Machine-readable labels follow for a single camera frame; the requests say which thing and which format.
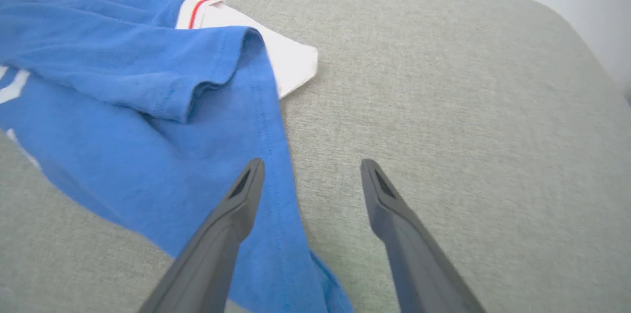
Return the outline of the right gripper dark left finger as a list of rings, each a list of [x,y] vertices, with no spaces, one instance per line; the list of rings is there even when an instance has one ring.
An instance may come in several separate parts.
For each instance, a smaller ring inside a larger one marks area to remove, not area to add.
[[[199,226],[148,299],[142,313],[222,313],[239,246],[251,233],[265,164],[254,158]]]

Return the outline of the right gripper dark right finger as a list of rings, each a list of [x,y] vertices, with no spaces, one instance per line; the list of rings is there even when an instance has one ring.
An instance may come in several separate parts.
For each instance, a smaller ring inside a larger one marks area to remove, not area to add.
[[[363,159],[361,183],[370,227],[385,244],[402,313],[483,313],[459,275],[379,163]]]

